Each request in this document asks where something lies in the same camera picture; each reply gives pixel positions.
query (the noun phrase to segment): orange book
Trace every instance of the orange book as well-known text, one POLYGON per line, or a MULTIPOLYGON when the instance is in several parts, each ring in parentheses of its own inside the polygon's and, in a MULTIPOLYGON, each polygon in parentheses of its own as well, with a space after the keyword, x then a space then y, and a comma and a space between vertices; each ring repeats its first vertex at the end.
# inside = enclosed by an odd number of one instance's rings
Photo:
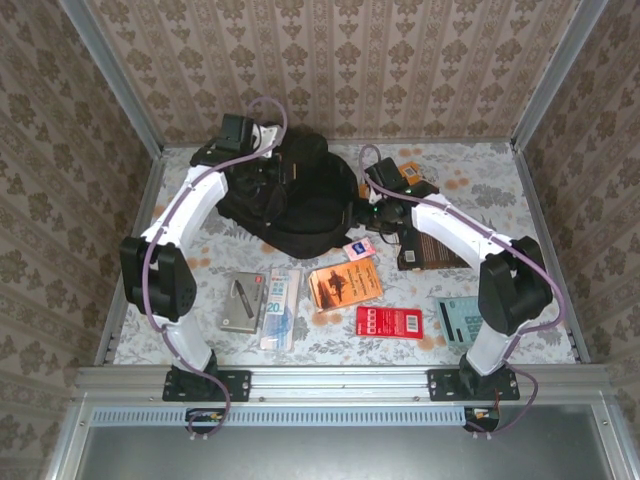
POLYGON ((371 258, 316 270, 309 277, 309 285, 319 312, 382 295, 382 285, 371 258))

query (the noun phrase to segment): red card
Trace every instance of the red card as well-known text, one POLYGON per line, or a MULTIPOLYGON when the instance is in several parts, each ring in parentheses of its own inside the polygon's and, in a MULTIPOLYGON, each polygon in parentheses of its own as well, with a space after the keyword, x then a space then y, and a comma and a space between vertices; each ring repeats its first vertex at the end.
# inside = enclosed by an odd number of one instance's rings
POLYGON ((422 312, 408 308, 358 307, 356 334, 421 339, 424 336, 422 312))

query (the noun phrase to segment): black backpack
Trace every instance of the black backpack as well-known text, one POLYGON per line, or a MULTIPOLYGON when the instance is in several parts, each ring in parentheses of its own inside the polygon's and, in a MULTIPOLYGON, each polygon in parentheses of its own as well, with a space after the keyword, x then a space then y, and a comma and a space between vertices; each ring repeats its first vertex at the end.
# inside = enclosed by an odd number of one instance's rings
POLYGON ((229 191, 218 212, 295 258, 313 258, 351 240, 358 182, 317 133, 288 130, 270 160, 225 171, 229 191))

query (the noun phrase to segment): patterned wallpaper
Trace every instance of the patterned wallpaper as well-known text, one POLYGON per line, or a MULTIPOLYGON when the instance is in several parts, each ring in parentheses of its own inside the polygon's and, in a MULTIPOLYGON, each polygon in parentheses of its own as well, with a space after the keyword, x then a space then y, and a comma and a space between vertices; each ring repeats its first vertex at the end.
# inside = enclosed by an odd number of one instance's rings
POLYGON ((640 440, 638 1, 609 1, 526 156, 590 353, 640 440))
POLYGON ((38 478, 93 363, 150 158, 57 2, 0 2, 0 478, 38 478))
POLYGON ((578 0, 88 3, 164 143, 188 144, 261 94, 330 138, 508 137, 578 0))

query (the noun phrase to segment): white table surface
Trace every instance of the white table surface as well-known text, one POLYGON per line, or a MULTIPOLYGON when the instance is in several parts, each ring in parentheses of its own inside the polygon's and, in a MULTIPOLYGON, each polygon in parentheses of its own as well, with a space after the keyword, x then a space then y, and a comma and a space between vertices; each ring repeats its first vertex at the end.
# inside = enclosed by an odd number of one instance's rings
MULTIPOLYGON (((330 150, 356 170, 360 145, 331 145, 330 150)), ((506 143, 478 144, 379 144, 383 156, 397 164, 415 161, 422 175, 441 188, 452 203, 482 223, 512 238, 537 238, 511 151, 506 143)), ((159 192, 156 218, 182 184, 195 148, 170 148, 159 192)), ((439 365, 457 364, 464 349, 448 347, 436 316, 435 297, 477 294, 478 276, 471 269, 400 272, 396 267, 397 247, 382 242, 364 228, 351 230, 351 238, 367 236, 377 254, 373 257, 384 286, 384 295, 367 305, 419 308, 423 313, 422 340, 377 339, 355 335, 355 307, 315 313, 306 279, 311 271, 347 261, 342 250, 319 258, 296 260, 214 209, 193 244, 185 252, 198 284, 193 311, 206 341, 214 348, 221 365, 439 365), (298 295, 294 348, 290 352, 269 352, 259 348, 259 335, 224 332, 219 329, 223 296, 229 275, 235 271, 268 275, 273 267, 302 269, 304 281, 298 295)), ((555 318, 554 301, 540 317, 555 318)), ((522 364, 575 363, 569 338, 563 327, 526 336, 511 361, 522 364)), ((170 364, 171 355, 146 318, 129 306, 115 355, 116 364, 170 364)))

